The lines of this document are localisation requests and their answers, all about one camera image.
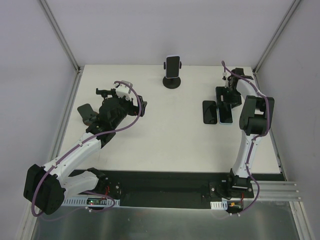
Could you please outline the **blue case smartphone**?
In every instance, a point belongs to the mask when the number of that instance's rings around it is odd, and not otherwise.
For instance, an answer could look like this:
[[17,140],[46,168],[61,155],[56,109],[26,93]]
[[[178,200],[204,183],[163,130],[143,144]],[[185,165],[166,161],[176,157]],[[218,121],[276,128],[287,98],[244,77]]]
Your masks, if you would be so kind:
[[220,124],[231,125],[233,123],[232,110],[230,107],[218,108],[218,121]]

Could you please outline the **black round base phone stand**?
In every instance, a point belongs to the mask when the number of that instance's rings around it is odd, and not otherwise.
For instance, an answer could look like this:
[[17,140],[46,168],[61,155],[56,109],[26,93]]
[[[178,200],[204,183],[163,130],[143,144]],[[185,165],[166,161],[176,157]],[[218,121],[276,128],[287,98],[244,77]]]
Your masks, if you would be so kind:
[[114,98],[117,95],[115,88],[112,88],[110,90],[96,88],[95,94],[100,95],[104,99],[107,99],[108,97]]

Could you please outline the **black smartphone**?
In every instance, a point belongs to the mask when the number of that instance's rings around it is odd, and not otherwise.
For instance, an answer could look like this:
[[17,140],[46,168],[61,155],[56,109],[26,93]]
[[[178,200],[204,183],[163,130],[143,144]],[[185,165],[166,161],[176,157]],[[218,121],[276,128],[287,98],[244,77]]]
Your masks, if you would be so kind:
[[202,102],[202,116],[204,124],[216,125],[218,123],[217,103],[214,100],[204,100]]

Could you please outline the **wooden base phone stand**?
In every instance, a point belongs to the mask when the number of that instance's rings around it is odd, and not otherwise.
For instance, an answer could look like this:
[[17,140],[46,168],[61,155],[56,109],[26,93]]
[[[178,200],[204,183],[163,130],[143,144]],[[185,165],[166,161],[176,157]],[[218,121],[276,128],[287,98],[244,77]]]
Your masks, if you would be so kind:
[[82,118],[82,122],[86,126],[90,126],[98,116],[98,113],[93,110],[92,106],[89,103],[83,104],[77,108],[78,113]]

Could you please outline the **lilac case smartphone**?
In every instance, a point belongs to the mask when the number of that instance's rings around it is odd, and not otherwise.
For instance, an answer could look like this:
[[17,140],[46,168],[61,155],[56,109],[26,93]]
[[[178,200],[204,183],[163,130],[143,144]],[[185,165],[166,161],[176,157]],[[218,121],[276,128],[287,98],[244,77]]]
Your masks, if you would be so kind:
[[180,71],[180,56],[169,55],[165,61],[165,77],[167,79],[173,79],[179,77]]

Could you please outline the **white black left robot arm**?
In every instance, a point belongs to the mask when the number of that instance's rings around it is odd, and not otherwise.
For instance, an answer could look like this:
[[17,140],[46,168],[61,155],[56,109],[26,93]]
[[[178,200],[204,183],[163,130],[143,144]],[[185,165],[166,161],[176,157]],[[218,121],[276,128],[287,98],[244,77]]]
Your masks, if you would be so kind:
[[76,176],[70,174],[109,143],[117,132],[129,128],[118,127],[127,116],[134,116],[136,120],[143,117],[148,103],[140,95],[134,103],[128,95],[119,96],[112,90],[102,96],[99,111],[94,111],[88,103],[77,108],[87,129],[72,147],[48,163],[33,164],[27,170],[23,196],[31,203],[34,217],[53,214],[64,200],[74,195],[89,190],[99,195],[108,188],[105,175],[94,167]]

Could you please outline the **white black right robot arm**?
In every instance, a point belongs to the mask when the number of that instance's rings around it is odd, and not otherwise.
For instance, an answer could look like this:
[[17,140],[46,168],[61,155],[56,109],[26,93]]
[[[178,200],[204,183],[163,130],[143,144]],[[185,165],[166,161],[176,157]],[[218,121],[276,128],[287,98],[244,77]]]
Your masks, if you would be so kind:
[[225,184],[226,194],[234,198],[251,188],[252,163],[261,139],[271,128],[275,99],[263,94],[243,68],[229,70],[225,67],[222,79],[225,85],[215,88],[219,122],[231,124],[232,109],[242,107],[240,147]]

